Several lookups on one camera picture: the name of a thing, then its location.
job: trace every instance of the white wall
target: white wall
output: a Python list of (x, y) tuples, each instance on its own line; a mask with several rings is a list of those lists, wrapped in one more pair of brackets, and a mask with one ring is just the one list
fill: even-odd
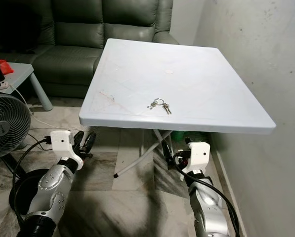
[(170, 34), (182, 45), (193, 45), (205, 0), (173, 0)]
[(217, 47), (277, 123), (215, 134), (248, 236), (295, 236), (295, 0), (207, 0), (195, 39)]

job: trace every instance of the power strip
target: power strip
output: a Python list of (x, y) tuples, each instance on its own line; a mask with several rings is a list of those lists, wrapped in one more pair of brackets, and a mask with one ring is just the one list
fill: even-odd
[(9, 87), (9, 83), (7, 81), (1, 81), (0, 84), (0, 90), (7, 89)]

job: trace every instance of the table leg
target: table leg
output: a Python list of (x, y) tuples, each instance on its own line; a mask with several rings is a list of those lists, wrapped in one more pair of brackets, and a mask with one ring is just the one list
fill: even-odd
[(169, 141), (169, 146), (170, 146), (170, 149), (171, 149), (171, 155), (173, 156), (174, 155), (174, 152), (173, 152), (173, 146), (172, 146), (171, 136), (168, 137), (168, 141)]
[(46, 111), (50, 111), (53, 109), (53, 105), (50, 102), (49, 98), (47, 97), (47, 95), (45, 94), (43, 88), (41, 87), (41, 84), (39, 83), (37, 77), (34, 75), (34, 73), (32, 73), (30, 75), (30, 81), (32, 83), (32, 86), (34, 88), (35, 93), (38, 95), (38, 98), (41, 102), (41, 104), (43, 105), (43, 108)]
[[(164, 133), (164, 135), (162, 136), (162, 140), (167, 138), (172, 131), (167, 131)], [(139, 164), (142, 160), (144, 160), (145, 157), (147, 157), (148, 154), (150, 154), (159, 144), (161, 143), (160, 139), (158, 139), (140, 158), (138, 158), (136, 161), (134, 161), (132, 164), (128, 165), (127, 167), (125, 167), (124, 169), (120, 170), (118, 173), (115, 173), (113, 175), (114, 178), (118, 178), (119, 176), (121, 176), (122, 174), (124, 174), (125, 172), (127, 172), (129, 169), (133, 168), (134, 166), (136, 166), (137, 164)]]
[(142, 143), (141, 143), (141, 150), (139, 151), (139, 156), (142, 156), (144, 153), (144, 129), (142, 129)]

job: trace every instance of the table top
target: table top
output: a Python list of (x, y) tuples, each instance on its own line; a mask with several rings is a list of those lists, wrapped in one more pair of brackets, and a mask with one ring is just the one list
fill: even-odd
[[(147, 108), (156, 98), (170, 105)], [(108, 39), (82, 125), (269, 134), (276, 124), (217, 48)]]
[[(9, 73), (4, 76), (4, 81), (7, 81), (14, 88), (17, 88), (19, 85), (24, 82), (28, 76), (33, 72), (33, 67), (31, 64), (26, 63), (9, 63), (10, 67), (14, 70), (13, 73)], [(1, 90), (1, 92), (6, 94), (11, 94), (13, 92), (11, 87)]]

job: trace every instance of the sofa armrest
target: sofa armrest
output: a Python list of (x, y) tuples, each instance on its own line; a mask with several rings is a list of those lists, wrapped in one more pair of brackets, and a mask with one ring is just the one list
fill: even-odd
[(179, 44), (167, 31), (158, 32), (154, 35), (154, 43)]

